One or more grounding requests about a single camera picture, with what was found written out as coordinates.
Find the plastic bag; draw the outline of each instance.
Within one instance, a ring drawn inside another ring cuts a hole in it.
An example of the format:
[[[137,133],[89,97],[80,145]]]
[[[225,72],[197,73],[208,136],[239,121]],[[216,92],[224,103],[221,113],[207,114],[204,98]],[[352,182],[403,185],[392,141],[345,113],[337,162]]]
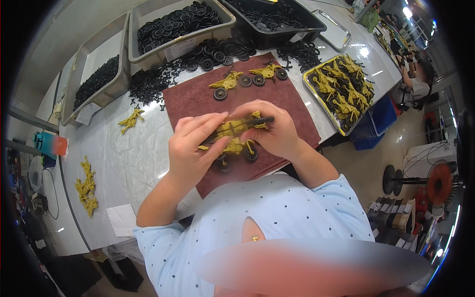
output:
[[[102,252],[113,261],[119,261],[127,257],[130,260],[145,266],[145,260],[143,259],[142,253],[137,244],[137,239],[135,238],[108,247],[103,247]]]
[[[43,191],[43,164],[41,163],[41,156],[35,156],[32,158],[30,167],[28,169],[28,179],[31,184],[31,188],[36,193],[45,195]]]

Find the polka dot shirt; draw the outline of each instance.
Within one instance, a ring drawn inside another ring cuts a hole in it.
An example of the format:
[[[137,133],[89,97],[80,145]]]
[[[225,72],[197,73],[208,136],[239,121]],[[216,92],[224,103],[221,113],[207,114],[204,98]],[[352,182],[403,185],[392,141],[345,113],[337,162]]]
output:
[[[191,226],[178,222],[133,231],[159,296],[212,297],[215,286],[197,277],[193,263],[203,254],[241,242],[251,217],[266,239],[344,238],[374,241],[355,192],[341,174],[308,189],[283,172],[212,191]]]

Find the black plastic part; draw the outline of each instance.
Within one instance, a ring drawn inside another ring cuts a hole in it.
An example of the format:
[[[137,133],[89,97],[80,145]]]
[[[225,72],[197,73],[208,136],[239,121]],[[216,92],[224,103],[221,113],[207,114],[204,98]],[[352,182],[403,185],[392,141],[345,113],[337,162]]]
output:
[[[228,91],[223,87],[219,87],[214,91],[213,95],[216,100],[223,101],[228,96]]]
[[[252,77],[252,82],[256,85],[256,86],[262,86],[263,84],[266,83],[266,79],[260,75],[260,74],[256,74]]]
[[[289,75],[287,75],[287,71],[283,69],[277,70],[276,74],[277,74],[277,78],[280,80],[286,80],[289,77]]]
[[[252,84],[252,79],[247,75],[243,75],[239,78],[239,84],[244,87],[250,86]]]

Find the stainless steel tray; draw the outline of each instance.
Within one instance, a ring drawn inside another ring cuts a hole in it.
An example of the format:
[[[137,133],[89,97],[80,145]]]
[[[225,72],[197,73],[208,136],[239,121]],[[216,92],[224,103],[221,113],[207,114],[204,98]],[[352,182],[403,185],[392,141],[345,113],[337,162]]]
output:
[[[226,39],[231,36],[231,27],[236,23],[236,17],[232,15],[221,3],[217,0],[204,0],[206,5],[210,6],[223,21],[222,24],[201,29],[187,35],[183,35],[160,45],[140,55],[138,49],[137,31],[148,21],[153,21],[156,18],[161,18],[172,11],[183,9],[191,5],[193,0],[148,0],[135,6],[130,15],[130,34],[129,34],[129,61],[132,64],[138,64],[143,70],[160,67],[166,64],[167,59],[165,49],[191,38],[196,38],[196,44],[202,42],[207,38]]]
[[[317,18],[327,27],[327,30],[320,33],[320,36],[335,50],[342,52],[350,42],[352,34],[324,11],[316,10],[313,13],[316,13]]]
[[[104,107],[127,92],[129,89],[130,62],[127,46],[127,40],[129,36],[129,15],[129,12],[121,15],[119,18],[94,34],[94,36],[81,45],[77,51],[76,57],[74,58],[73,67],[67,81],[63,110],[61,111],[61,124],[63,126],[66,126],[67,124],[75,126],[82,125],[81,123],[76,122],[75,119],[81,109],[83,109],[86,105],[90,103],[96,103],[100,107]],[[112,39],[115,40],[115,36],[120,34],[120,32],[121,35],[119,48],[114,46],[115,43],[111,43],[111,46],[106,47],[104,50],[99,48],[107,41]],[[90,59],[96,60],[95,65],[92,65],[87,61],[87,57],[91,53],[95,55],[94,57],[90,57]],[[93,72],[97,70],[103,63],[105,63],[109,58],[117,56],[117,54],[119,54],[119,70],[117,71],[117,75],[108,84],[90,96],[78,109],[73,111],[74,101],[76,100],[76,92],[81,86],[81,80],[85,80],[83,79],[83,76],[87,76],[86,79],[89,78],[89,76],[93,74]]]
[[[310,83],[310,81],[308,80],[308,76],[310,74],[312,74],[316,69],[319,69],[321,67],[323,67],[326,63],[328,62],[332,62],[334,61],[335,59],[337,59],[340,55],[338,56],[334,56],[333,58],[329,59],[329,60],[326,60],[325,62],[323,63],[320,63],[318,64],[317,66],[307,70],[306,72],[304,72],[304,74],[302,75],[302,80],[304,81],[304,85],[307,86],[307,88],[310,90],[310,92],[315,96],[315,99],[318,101],[318,103],[320,103],[320,105],[322,106],[322,108],[324,109],[325,113],[327,114],[327,116],[330,118],[330,121],[333,123],[333,125],[335,126],[336,130],[338,130],[338,132],[340,132],[341,135],[343,136],[348,136],[350,135],[350,133],[353,131],[353,129],[358,125],[358,123],[360,122],[360,120],[363,118],[363,116],[361,116],[360,118],[358,118],[358,120],[356,120],[355,124],[353,125],[353,127],[351,127],[348,132],[344,132],[342,130],[342,128],[340,127],[340,120],[338,119],[338,117],[333,113],[331,112],[327,105],[325,104],[325,102],[323,101],[323,98],[320,97],[320,92],[317,91],[314,86]]]

